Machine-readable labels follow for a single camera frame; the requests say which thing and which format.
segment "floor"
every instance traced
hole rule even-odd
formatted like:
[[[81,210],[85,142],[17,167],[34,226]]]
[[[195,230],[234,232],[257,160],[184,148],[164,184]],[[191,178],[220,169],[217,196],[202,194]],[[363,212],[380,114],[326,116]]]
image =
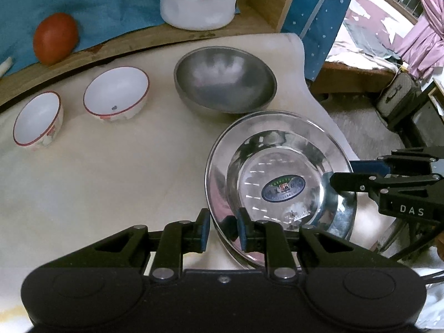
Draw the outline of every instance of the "floor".
[[[361,160],[374,160],[404,147],[396,133],[387,130],[371,100],[362,94],[330,94],[320,101]]]

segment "pink curtain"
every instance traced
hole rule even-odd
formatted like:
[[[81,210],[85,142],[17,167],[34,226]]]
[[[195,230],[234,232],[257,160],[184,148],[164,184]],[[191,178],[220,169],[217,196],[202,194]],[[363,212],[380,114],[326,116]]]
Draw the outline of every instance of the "pink curtain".
[[[421,0],[424,12],[406,37],[392,49],[409,65],[415,77],[427,77],[444,66],[444,0]]]

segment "stainless steel plate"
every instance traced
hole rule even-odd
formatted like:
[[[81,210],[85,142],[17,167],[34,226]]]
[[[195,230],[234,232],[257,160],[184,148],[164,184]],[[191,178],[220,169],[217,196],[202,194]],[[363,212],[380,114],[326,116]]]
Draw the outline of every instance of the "stainless steel plate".
[[[206,197],[229,250],[263,265],[262,254],[246,254],[234,240],[234,211],[243,206],[254,221],[276,221],[286,230],[313,224],[348,239],[356,194],[338,195],[329,178],[351,171],[338,143],[316,124],[292,113],[262,111],[237,120],[216,141],[206,167]]]

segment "table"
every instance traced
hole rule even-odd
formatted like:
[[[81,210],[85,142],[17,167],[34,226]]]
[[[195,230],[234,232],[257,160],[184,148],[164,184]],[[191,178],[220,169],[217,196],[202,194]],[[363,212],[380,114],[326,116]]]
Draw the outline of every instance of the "table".
[[[308,116],[330,133],[349,159],[357,159],[338,126],[308,91],[301,40],[294,34],[222,37],[166,46],[96,66],[45,90],[57,91],[65,117],[57,139],[29,152],[15,145],[12,127],[29,100],[0,114],[0,332],[22,333],[30,321],[20,286],[41,264],[134,224],[160,230],[176,220],[194,220],[206,207],[206,159],[230,121],[212,122],[188,110],[176,93],[173,70],[189,51],[232,46],[261,58],[277,78],[269,109]],[[123,65],[146,71],[149,101],[123,122],[99,122],[82,96],[102,72]],[[369,248],[390,225],[367,195],[358,194],[351,240]],[[226,252],[214,228],[207,251],[190,253],[184,268],[242,269]]]

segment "tomato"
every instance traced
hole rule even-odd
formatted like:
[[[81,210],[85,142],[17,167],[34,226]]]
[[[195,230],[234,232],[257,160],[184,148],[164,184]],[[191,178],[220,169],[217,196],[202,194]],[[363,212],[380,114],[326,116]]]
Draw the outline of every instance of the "tomato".
[[[37,26],[32,46],[42,64],[52,65],[65,59],[78,42],[79,32],[75,20],[71,15],[59,12]]]

